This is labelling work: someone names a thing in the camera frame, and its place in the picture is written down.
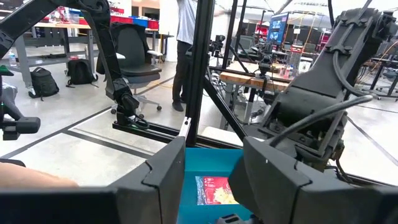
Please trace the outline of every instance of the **black shoe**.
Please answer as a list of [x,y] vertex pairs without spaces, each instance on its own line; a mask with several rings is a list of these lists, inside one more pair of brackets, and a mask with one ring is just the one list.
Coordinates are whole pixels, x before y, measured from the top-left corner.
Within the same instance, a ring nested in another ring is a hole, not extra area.
[[174,108],[176,111],[179,111],[179,112],[183,112],[183,111],[184,111],[184,108],[182,107],[181,102],[179,102],[179,101],[174,101],[174,102],[172,103],[172,105],[173,105],[173,108]]

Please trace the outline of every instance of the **backpack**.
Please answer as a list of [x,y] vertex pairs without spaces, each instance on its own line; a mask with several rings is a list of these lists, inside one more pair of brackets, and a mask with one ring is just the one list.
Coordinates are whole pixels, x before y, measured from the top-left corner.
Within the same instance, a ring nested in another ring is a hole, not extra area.
[[40,97],[43,101],[43,96],[52,96],[60,91],[50,71],[37,67],[30,73],[30,76],[32,77],[33,89],[35,90],[35,95],[29,92],[31,98]]
[[74,88],[71,85],[92,84],[93,81],[98,80],[97,74],[93,76],[90,64],[86,59],[70,60],[68,62],[68,73],[70,77],[67,87]]

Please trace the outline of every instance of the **red book cover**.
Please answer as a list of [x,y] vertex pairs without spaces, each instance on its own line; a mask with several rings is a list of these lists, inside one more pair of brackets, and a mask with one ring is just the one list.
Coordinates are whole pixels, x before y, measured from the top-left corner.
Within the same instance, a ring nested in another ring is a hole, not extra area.
[[237,204],[227,177],[203,177],[203,188],[207,205]]

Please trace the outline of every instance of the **computer screen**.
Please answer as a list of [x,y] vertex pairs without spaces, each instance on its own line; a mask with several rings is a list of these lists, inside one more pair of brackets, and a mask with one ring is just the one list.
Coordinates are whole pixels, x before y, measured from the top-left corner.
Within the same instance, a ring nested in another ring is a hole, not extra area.
[[285,31],[287,28],[288,17],[289,17],[288,12],[271,16],[267,41],[275,41],[277,45],[282,44],[284,40]]

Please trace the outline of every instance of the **floor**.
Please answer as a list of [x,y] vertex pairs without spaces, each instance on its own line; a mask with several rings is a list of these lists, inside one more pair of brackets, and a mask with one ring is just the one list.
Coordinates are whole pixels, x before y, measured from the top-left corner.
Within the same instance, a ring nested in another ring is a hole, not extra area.
[[[185,113],[171,107],[176,64],[167,62],[160,66],[161,79],[138,92],[158,101],[162,111],[146,105],[142,113],[150,122],[179,128]],[[116,118],[110,113],[113,102],[104,95],[103,77],[97,82],[99,88],[93,85],[67,88],[65,65],[45,68],[52,72],[60,93],[44,101],[29,98],[20,73],[4,78],[6,83],[19,89],[16,98],[19,109],[25,116],[40,117],[42,126],[37,134],[21,135],[18,141],[0,142],[2,158],[22,160],[30,168],[70,178],[83,186],[99,186],[114,182],[165,146],[112,129]],[[244,108],[236,108],[239,116],[243,112]],[[395,175],[398,172],[395,141],[398,104],[391,99],[374,100],[350,108],[348,114],[352,122],[345,128],[346,149],[341,158],[345,171],[398,185],[398,175]],[[204,96],[198,133],[209,126],[218,128],[220,121],[221,113],[211,99]]]

